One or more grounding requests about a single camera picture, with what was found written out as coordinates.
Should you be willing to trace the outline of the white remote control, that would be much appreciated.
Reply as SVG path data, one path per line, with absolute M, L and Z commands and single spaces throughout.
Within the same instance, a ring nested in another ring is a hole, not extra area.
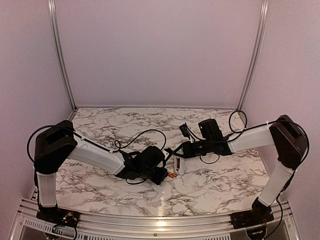
M 173 173 L 176 175 L 184 175 L 186 171 L 185 167 L 185 159 L 183 158 L 183 149 L 179 147 L 177 144 L 173 148 Z

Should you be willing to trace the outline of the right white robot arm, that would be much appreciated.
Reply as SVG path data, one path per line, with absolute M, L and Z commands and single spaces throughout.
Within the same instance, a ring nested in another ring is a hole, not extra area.
M 289 186 L 297 168 L 310 151 L 310 141 L 304 129 L 288 115 L 224 136 L 217 121 L 209 118 L 201 121 L 202 139 L 181 143 L 173 155 L 181 159 L 202 157 L 206 154 L 230 156 L 234 153 L 264 146 L 274 146 L 278 162 L 264 189 L 252 204 L 247 219 L 258 224 L 267 216 L 267 209 Z

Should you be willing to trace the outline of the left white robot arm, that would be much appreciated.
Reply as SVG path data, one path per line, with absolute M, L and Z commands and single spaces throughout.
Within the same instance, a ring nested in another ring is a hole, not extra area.
M 125 152 L 121 147 L 111 150 L 77 133 L 69 120 L 42 126 L 29 138 L 35 138 L 34 154 L 27 155 L 33 162 L 38 205 L 53 223 L 60 222 L 64 216 L 58 208 L 56 176 L 65 160 L 98 167 L 126 181 L 151 180 L 160 185 L 168 176 L 166 164 L 173 154 L 170 148 L 154 145 L 143 151 Z

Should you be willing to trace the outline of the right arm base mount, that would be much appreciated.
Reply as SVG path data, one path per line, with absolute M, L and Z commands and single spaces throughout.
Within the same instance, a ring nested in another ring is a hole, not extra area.
M 241 229 L 266 224 L 275 218 L 271 207 L 265 206 L 256 198 L 250 210 L 234 212 L 230 215 L 230 219 L 234 229 Z

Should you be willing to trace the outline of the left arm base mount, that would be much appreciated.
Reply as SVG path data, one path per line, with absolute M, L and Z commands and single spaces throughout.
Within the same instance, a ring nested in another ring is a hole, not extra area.
M 76 228 L 79 222 L 80 213 L 74 210 L 68 210 L 58 207 L 44 207 L 37 199 L 38 211 L 36 217 L 40 220 L 53 223 L 57 226 L 67 226 Z

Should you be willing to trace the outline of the front aluminium rail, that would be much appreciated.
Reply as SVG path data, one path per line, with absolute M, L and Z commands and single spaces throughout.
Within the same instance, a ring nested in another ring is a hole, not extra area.
M 195 216 L 129 216 L 80 211 L 77 228 L 55 226 L 38 219 L 37 202 L 23 199 L 10 240 L 246 240 L 266 228 L 270 240 L 301 239 L 290 205 L 272 206 L 274 220 L 235 229 L 231 213 Z

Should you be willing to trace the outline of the right aluminium frame post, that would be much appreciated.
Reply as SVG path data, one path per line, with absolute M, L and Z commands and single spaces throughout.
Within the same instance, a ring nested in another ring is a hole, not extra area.
M 260 6 L 260 14 L 257 26 L 257 32 L 254 40 L 253 50 L 251 59 L 249 62 L 249 67 L 246 73 L 244 85 L 240 94 L 240 98 L 237 104 L 237 110 L 242 110 L 244 108 L 246 99 L 249 95 L 250 87 L 253 82 L 257 62 L 259 59 L 259 55 L 261 52 L 261 48 L 263 45 L 263 40 L 266 31 L 266 24 L 267 24 L 267 17 L 268 17 L 268 10 L 269 10 L 269 0 L 262 0 Z

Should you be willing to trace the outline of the aluminium frame post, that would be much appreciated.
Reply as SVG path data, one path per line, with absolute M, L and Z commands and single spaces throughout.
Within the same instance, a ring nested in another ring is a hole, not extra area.
M 249 67 L 246 73 L 244 85 L 240 94 L 240 98 L 237 104 L 237 110 L 242 110 L 244 108 L 246 99 L 249 95 L 250 87 L 253 82 L 257 62 L 259 59 L 259 55 L 261 52 L 261 48 L 263 45 L 263 40 L 266 31 L 266 24 L 267 24 L 267 17 L 268 17 L 268 10 L 269 10 L 269 0 L 262 0 L 260 6 L 260 14 L 257 26 L 257 32 L 254 40 L 253 50 L 251 59 L 249 62 Z
M 50 25 L 52 29 L 53 41 L 55 45 L 55 51 L 57 54 L 57 60 L 58 60 L 58 65 L 59 65 L 59 69 L 62 76 L 63 85 L 65 87 L 70 108 L 72 112 L 75 112 L 77 110 L 77 106 L 72 93 L 71 84 L 69 81 L 69 76 L 68 76 L 68 72 L 67 72 L 67 68 L 64 60 L 63 48 L 62 48 L 62 43 L 61 43 L 61 38 L 59 33 L 59 25 L 58 25 L 58 17 L 57 17 L 55 0 L 48 0 L 48 10 L 49 10 L 49 18 L 50 18 Z

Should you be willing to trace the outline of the left aluminium frame post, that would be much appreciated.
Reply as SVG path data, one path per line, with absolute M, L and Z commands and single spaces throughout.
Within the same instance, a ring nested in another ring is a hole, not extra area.
M 49 18 L 50 18 L 50 25 L 52 29 L 53 41 L 55 45 L 55 51 L 57 54 L 57 60 L 58 60 L 58 65 L 59 65 L 59 69 L 62 76 L 63 85 L 65 87 L 70 108 L 72 112 L 75 112 L 77 110 L 77 106 L 72 93 L 71 84 L 69 81 L 69 76 L 68 76 L 68 72 L 67 72 L 67 68 L 64 60 L 63 48 L 62 48 L 62 43 L 61 43 L 61 38 L 59 33 L 59 25 L 58 25 L 58 17 L 57 17 L 55 0 L 48 0 L 48 10 L 49 10 Z

